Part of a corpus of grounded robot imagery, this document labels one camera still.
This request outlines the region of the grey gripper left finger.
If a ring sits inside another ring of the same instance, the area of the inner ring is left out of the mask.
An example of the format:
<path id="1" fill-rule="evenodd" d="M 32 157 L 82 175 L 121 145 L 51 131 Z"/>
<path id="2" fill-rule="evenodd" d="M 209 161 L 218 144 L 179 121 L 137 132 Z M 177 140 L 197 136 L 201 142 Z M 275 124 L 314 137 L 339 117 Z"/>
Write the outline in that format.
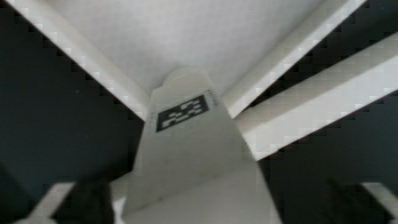
<path id="1" fill-rule="evenodd" d="M 113 224 L 110 185 L 99 181 L 57 183 L 26 216 L 12 224 Z"/>

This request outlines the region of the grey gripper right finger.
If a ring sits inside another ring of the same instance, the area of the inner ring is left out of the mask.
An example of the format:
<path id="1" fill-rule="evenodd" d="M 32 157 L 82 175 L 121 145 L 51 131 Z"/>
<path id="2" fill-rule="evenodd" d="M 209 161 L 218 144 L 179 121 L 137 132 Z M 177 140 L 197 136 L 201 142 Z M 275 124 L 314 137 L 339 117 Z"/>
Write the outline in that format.
<path id="1" fill-rule="evenodd" d="M 398 224 L 398 195 L 380 182 L 328 181 L 328 224 Z"/>

